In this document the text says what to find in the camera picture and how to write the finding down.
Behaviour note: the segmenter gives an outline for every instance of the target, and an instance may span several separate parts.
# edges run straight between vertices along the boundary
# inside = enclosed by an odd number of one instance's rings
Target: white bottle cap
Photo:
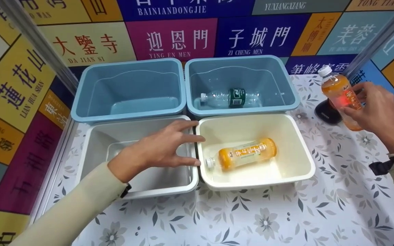
[[[204,103],[206,101],[207,97],[206,97],[206,93],[200,93],[200,101],[202,103]]]
[[[329,65],[324,65],[321,69],[319,69],[318,73],[321,77],[325,77],[326,75],[332,72],[332,68]]]
[[[206,159],[205,159],[205,162],[206,162],[206,166],[207,166],[209,169],[213,169],[213,168],[214,168],[214,166],[215,166],[214,159],[212,159],[212,158],[206,158]]]

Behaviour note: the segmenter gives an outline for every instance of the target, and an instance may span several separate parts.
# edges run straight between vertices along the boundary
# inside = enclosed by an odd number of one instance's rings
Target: green bottle label
[[[244,106],[246,101],[246,91],[244,89],[230,89],[230,107],[241,107]]]

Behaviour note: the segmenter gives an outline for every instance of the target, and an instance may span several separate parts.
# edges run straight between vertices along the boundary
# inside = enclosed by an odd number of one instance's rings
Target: table
[[[291,76],[301,104],[296,120],[316,163],[308,180],[259,189],[193,192],[116,201],[99,214],[75,246],[394,246],[394,184],[368,164],[387,150],[368,132],[318,120],[325,97],[317,75]],[[79,124],[47,208],[74,188],[84,135]]]

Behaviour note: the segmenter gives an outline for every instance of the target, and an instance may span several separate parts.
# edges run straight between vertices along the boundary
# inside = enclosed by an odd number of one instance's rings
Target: hand
[[[109,162],[108,167],[119,180],[129,182],[149,167],[199,166],[198,159],[178,156],[175,153],[184,143],[205,141],[202,136],[183,133],[185,129],[196,125],[198,121],[176,120],[164,129],[123,149]]]
[[[355,110],[343,108],[343,112],[352,117],[366,131],[372,132],[394,154],[394,95],[382,86],[372,82],[353,86],[354,91],[363,89],[357,97],[366,107]]]

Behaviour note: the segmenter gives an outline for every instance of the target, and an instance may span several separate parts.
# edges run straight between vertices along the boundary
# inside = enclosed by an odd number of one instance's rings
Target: black object
[[[369,168],[373,171],[376,176],[386,175],[390,171],[394,164],[394,156],[390,157],[389,161],[386,162],[373,162],[369,165]]]
[[[122,192],[121,196],[119,196],[120,198],[124,198],[128,193],[129,190],[132,188],[132,186],[128,183],[127,187],[124,189],[124,191]]]
[[[319,103],[314,112],[317,117],[330,125],[337,125],[341,121],[340,113],[333,107],[329,99]]]

